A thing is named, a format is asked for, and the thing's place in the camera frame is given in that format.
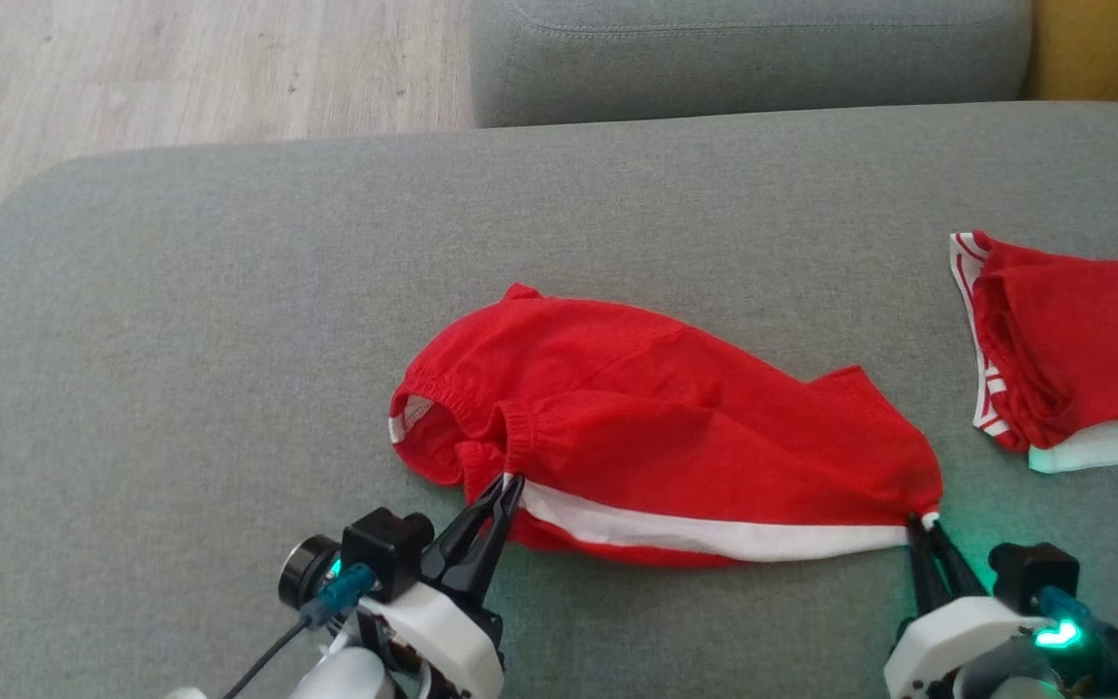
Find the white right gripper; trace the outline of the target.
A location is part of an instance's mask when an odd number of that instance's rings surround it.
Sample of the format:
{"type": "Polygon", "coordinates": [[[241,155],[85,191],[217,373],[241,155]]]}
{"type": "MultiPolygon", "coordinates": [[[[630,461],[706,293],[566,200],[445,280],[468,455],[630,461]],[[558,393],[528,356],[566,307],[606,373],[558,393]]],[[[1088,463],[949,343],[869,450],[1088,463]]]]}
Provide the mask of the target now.
{"type": "Polygon", "coordinates": [[[988,588],[940,520],[909,514],[904,528],[919,618],[884,664],[889,699],[1057,699],[1057,676],[1031,643],[1046,618],[979,597],[988,588]]]}

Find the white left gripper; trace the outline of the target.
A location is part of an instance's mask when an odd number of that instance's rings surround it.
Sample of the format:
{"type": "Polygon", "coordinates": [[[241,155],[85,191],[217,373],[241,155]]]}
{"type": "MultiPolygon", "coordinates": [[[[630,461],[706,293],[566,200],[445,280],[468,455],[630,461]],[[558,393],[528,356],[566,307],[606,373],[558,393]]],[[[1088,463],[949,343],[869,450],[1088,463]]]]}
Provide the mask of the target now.
{"type": "Polygon", "coordinates": [[[482,605],[524,485],[522,475],[500,475],[453,519],[421,552],[421,579],[430,585],[417,582],[390,602],[364,596],[358,603],[391,640],[411,648],[468,699],[500,699],[505,672],[492,637],[447,594],[482,605]]]}

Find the red shorts with white stripe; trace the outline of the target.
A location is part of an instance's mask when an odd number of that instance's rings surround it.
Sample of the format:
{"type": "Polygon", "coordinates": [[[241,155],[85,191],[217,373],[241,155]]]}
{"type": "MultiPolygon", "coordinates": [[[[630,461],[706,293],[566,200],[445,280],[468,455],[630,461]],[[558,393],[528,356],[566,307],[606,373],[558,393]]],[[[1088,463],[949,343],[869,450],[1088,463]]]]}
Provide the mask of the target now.
{"type": "Polygon", "coordinates": [[[942,495],[929,442],[862,368],[805,382],[678,319],[524,284],[413,359],[387,426],[467,500],[522,481],[518,544],[631,565],[894,548],[942,495]]]}

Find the red and white basketball jersey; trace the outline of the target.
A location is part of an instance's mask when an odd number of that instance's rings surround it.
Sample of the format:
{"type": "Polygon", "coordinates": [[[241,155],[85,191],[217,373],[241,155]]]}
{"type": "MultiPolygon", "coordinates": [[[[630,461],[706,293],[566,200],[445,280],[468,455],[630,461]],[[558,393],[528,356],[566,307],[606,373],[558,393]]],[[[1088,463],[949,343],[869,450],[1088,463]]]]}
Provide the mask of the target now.
{"type": "Polygon", "coordinates": [[[1041,474],[1118,466],[1118,259],[950,236],[972,333],[972,424],[1041,474]]]}

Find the grey fabric sofa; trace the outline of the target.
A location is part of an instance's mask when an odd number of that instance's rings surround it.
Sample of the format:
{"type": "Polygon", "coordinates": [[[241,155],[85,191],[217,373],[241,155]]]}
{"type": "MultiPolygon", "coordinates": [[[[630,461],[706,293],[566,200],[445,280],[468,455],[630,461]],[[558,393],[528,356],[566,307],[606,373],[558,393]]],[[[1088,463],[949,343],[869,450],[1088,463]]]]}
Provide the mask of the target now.
{"type": "Polygon", "coordinates": [[[923,429],[972,563],[1055,544],[1118,625],[1118,466],[972,429],[948,238],[1118,258],[1118,105],[980,103],[91,155],[0,207],[0,699],[217,698],[280,566],[378,506],[445,525],[389,397],[512,283],[675,317],[923,429]]]}

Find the grey sofa cushion block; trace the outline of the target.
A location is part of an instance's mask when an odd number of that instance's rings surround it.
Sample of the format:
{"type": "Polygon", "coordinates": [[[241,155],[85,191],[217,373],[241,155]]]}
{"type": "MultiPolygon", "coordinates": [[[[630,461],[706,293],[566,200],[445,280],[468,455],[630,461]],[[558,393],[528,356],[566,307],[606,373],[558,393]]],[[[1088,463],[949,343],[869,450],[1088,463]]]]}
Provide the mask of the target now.
{"type": "Polygon", "coordinates": [[[1015,100],[1031,0],[472,0],[479,127],[1015,100]]]}

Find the yellow upholstered seat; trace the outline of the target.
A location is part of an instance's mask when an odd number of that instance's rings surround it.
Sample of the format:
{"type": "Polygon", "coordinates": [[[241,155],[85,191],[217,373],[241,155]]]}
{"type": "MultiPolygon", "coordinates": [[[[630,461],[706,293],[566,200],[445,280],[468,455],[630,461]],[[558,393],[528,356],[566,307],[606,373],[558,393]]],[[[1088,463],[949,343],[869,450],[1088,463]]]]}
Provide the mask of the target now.
{"type": "Polygon", "coordinates": [[[1118,0],[1033,0],[1027,100],[1118,101],[1118,0]]]}

